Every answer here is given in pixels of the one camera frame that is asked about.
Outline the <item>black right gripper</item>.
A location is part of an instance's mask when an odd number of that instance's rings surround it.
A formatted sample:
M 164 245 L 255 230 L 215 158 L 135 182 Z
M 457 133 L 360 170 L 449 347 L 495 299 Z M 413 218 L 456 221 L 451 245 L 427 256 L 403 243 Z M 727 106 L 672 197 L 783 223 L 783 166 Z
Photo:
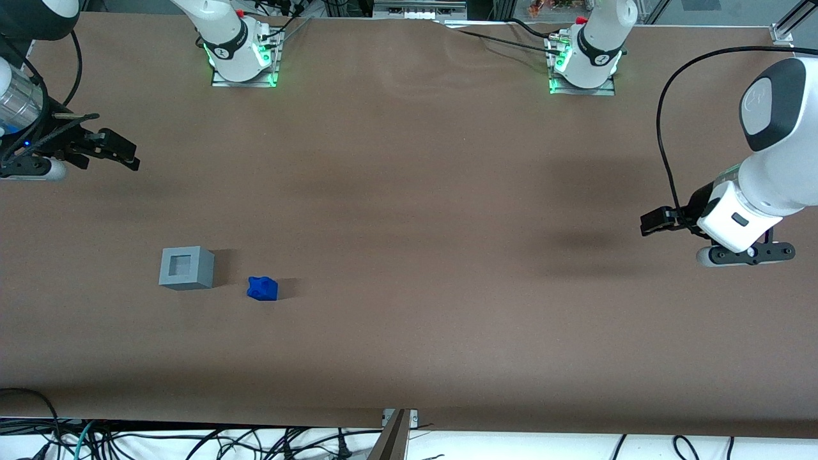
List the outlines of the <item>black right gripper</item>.
M 91 156 L 138 171 L 137 146 L 110 128 L 93 133 L 81 123 L 46 123 L 2 136 L 2 169 L 58 169 L 66 164 L 86 170 Z

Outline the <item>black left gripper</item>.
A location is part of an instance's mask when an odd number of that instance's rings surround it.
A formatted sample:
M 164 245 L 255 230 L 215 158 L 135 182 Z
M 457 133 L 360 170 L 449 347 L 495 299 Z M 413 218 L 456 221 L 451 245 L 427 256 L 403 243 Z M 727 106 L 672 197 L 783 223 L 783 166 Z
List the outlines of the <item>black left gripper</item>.
M 683 209 L 672 206 L 667 207 L 667 209 L 655 209 L 645 213 L 645 215 L 642 215 L 642 236 L 649 236 L 669 229 L 691 228 L 692 231 L 699 231 L 697 221 L 702 217 L 712 192 L 713 184 L 705 184 L 693 192 L 686 205 L 686 216 L 684 216 Z

